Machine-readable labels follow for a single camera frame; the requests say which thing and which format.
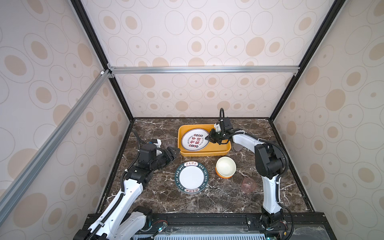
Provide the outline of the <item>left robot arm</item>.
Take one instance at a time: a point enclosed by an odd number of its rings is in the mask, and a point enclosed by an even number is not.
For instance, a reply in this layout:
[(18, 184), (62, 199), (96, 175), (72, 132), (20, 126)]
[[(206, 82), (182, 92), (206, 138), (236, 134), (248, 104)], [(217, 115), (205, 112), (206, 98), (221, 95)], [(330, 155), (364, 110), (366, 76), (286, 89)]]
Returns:
[(74, 239), (129, 240), (136, 232), (149, 228), (152, 225), (152, 210), (148, 208), (138, 208), (128, 219), (125, 220), (124, 217), (148, 185), (154, 172), (169, 165), (180, 152), (180, 149), (173, 146), (162, 149), (154, 143), (142, 145), (135, 164), (122, 175), (121, 189), (111, 204), (87, 230), (79, 230)]

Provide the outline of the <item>plate with red characters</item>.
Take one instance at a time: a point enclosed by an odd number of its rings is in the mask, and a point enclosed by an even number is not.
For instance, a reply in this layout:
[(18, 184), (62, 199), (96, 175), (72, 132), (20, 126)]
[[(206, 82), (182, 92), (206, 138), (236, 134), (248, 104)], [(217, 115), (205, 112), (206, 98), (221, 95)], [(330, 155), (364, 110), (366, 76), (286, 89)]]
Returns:
[(209, 141), (206, 140), (208, 135), (209, 133), (204, 129), (189, 130), (183, 135), (181, 145), (190, 152), (200, 151), (209, 144)]

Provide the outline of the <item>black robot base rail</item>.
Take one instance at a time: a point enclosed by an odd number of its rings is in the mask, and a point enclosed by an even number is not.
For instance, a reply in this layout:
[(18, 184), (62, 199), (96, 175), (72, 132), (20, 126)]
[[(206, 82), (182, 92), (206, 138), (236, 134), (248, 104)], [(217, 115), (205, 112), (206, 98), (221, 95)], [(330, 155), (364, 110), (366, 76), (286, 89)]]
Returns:
[(285, 214), (271, 229), (262, 226), (261, 214), (152, 214), (152, 226), (142, 227), (144, 217), (126, 214), (135, 226), (126, 233), (108, 236), (97, 233), (94, 240), (334, 240), (325, 214)]

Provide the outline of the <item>plate with green text rim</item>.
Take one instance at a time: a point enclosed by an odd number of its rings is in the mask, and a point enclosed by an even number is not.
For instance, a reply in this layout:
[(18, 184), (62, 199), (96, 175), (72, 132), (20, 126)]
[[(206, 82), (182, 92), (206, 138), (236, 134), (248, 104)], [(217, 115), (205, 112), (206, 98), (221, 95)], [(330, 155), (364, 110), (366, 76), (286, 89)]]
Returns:
[(209, 173), (201, 163), (189, 161), (182, 163), (175, 172), (176, 187), (185, 194), (198, 194), (208, 185)]

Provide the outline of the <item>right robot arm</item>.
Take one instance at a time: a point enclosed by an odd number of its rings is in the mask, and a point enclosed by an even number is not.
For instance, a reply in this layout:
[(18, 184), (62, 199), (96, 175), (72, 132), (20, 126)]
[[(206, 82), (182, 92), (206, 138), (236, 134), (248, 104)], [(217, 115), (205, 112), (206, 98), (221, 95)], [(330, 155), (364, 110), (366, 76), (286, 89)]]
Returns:
[(281, 203), (280, 182), (288, 170), (288, 157), (284, 149), (271, 141), (233, 128), (228, 117), (219, 118), (206, 140), (219, 145), (235, 143), (255, 154), (256, 170), (262, 176), (264, 191), (261, 222), (265, 229), (269, 229), (283, 220), (287, 207)]

